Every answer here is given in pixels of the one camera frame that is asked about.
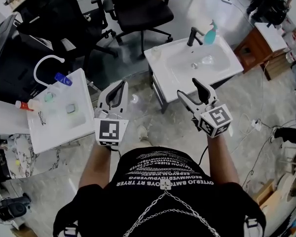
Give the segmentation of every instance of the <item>chair wheel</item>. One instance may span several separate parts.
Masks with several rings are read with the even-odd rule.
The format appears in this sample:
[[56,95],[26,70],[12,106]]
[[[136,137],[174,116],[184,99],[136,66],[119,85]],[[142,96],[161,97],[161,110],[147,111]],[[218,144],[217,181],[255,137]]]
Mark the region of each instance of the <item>chair wheel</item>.
[[172,41],[173,41],[173,38],[171,36],[169,36],[167,42],[172,42]]
[[121,39],[120,37],[117,37],[117,38],[116,38],[116,41],[117,41],[118,43],[121,43],[121,42],[122,42],[122,39]]

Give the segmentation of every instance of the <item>black office chair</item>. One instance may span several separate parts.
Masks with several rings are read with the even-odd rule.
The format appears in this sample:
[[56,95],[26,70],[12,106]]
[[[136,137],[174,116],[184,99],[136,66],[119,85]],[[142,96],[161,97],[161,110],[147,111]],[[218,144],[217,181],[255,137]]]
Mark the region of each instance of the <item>black office chair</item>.
[[35,19],[39,12],[48,4],[55,0],[25,0],[17,6],[13,12],[21,14],[23,22],[30,22]]
[[83,69],[86,71],[93,49],[117,57],[117,52],[96,45],[102,38],[108,38],[109,33],[112,36],[116,33],[110,29],[102,34],[102,29],[108,26],[102,2],[91,2],[98,3],[99,8],[82,14],[77,0],[55,0],[41,9],[34,20],[20,24],[17,30],[49,40],[55,55],[66,61],[84,56]]
[[173,40],[171,34],[154,28],[173,20],[168,2],[169,0],[104,0],[103,7],[113,20],[118,21],[123,31],[116,36],[117,42],[121,42],[121,37],[129,33],[141,32],[143,53],[145,30],[167,35],[168,42]]

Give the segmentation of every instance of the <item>power strip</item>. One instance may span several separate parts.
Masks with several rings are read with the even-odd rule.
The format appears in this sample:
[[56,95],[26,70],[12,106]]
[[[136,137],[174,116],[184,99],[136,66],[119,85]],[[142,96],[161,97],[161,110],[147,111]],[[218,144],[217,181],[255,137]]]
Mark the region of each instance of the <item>power strip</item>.
[[225,3],[228,3],[228,4],[232,4],[232,1],[230,1],[230,0],[222,0],[222,1]]

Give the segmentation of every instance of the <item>silver chain necklace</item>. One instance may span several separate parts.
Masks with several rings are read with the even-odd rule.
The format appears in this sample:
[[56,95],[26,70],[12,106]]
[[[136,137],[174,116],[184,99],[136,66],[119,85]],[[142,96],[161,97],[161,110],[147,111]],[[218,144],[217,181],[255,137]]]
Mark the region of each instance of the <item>silver chain necklace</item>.
[[[149,212],[149,210],[155,205],[157,204],[157,202],[159,200],[161,200],[165,195],[168,195],[172,198],[174,198],[176,201],[180,202],[181,204],[183,204],[187,209],[189,209],[190,211],[192,211],[192,213],[189,213],[189,212],[186,212],[186,211],[181,211],[181,210],[178,210],[178,209],[168,209],[168,210],[164,210],[164,211],[161,211],[161,212],[158,212],[156,214],[153,214],[145,219],[143,219],[143,217]],[[181,199],[179,199],[178,197],[170,194],[167,190],[164,190],[164,193],[161,194],[156,200],[154,200],[150,206],[148,206],[145,211],[139,216],[139,218],[137,219],[137,221],[133,224],[133,226],[123,235],[123,237],[128,237],[132,232],[133,230],[138,227],[139,225],[141,225],[142,223],[146,222],[147,220],[149,219],[152,219],[154,217],[157,217],[161,214],[164,214],[166,212],[178,212],[178,213],[183,213],[183,214],[186,214],[186,215],[189,215],[189,216],[192,216],[192,217],[195,217],[195,218],[198,218],[211,232],[212,234],[215,236],[215,237],[220,237],[220,235],[217,233],[217,231],[212,228],[208,223],[207,221],[202,218],[196,211],[194,211],[192,209],[191,206],[189,206],[187,203],[185,203],[184,201],[182,201]]]

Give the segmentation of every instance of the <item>sink faucet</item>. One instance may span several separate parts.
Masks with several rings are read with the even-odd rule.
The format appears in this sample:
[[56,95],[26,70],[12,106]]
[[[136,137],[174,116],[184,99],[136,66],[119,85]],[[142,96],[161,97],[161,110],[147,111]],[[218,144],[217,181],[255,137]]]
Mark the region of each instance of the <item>sink faucet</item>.
[[203,42],[196,36],[197,33],[199,33],[201,36],[204,36],[205,35],[200,30],[198,30],[196,27],[192,27],[191,28],[191,33],[190,33],[189,38],[188,38],[188,41],[187,41],[187,45],[188,46],[193,46],[194,40],[197,40],[197,42],[200,45],[203,44]]

